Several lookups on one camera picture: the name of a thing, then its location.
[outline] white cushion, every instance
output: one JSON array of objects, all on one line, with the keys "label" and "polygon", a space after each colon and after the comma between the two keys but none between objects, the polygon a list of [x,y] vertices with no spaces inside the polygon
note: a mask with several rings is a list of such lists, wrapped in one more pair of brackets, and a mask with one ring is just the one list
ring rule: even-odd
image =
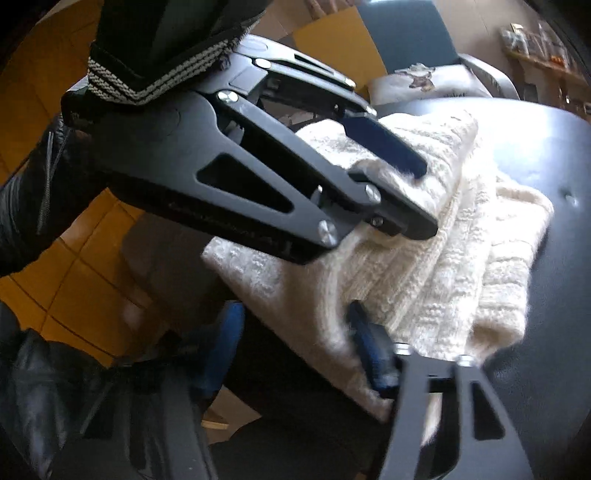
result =
[{"label": "white cushion", "polygon": [[425,98],[492,97],[476,75],[464,65],[428,68],[419,63],[372,80],[368,89],[372,105]]}]

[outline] metal bracket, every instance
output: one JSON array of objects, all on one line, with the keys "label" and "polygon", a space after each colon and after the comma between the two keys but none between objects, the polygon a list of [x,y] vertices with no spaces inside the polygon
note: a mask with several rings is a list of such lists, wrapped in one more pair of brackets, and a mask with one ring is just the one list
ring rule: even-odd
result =
[{"label": "metal bracket", "polygon": [[[390,340],[358,301],[349,306],[348,320],[369,384],[394,400],[391,435],[368,480],[534,478],[509,415],[473,358],[420,356],[410,345]],[[441,422],[423,447],[431,393],[443,396]]]}]

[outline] chair armrest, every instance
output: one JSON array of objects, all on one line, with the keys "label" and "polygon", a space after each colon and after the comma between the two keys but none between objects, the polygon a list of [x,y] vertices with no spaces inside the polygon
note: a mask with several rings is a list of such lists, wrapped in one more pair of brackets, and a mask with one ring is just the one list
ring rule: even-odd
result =
[{"label": "chair armrest", "polygon": [[502,71],[494,68],[492,65],[487,64],[482,60],[460,53],[460,61],[468,68],[470,68],[474,74],[484,75],[497,89],[501,98],[511,98],[514,100],[520,100],[519,94],[513,85],[510,78],[505,75]]}]

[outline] white knitted sweater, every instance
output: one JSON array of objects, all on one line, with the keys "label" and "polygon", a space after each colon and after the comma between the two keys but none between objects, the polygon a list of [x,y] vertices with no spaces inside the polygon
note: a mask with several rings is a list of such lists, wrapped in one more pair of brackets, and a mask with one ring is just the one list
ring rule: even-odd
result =
[{"label": "white knitted sweater", "polygon": [[530,267],[553,207],[498,171],[493,139],[481,138],[464,111],[395,114],[381,122],[427,160],[424,178],[400,175],[335,122],[298,134],[333,164],[378,169],[438,218],[434,238],[390,238],[363,224],[305,267],[220,238],[203,259],[294,352],[384,419],[389,404],[368,388],[345,325],[346,306],[361,300],[374,322],[422,355],[451,360],[470,353],[483,361],[524,335]]}]

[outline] person's arm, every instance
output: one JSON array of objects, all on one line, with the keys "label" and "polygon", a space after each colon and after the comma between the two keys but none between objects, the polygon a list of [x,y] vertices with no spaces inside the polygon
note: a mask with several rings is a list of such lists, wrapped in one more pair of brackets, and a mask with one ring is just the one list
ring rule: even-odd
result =
[{"label": "person's arm", "polygon": [[0,190],[0,277],[35,261],[105,187],[90,137],[55,117],[22,171]]}]

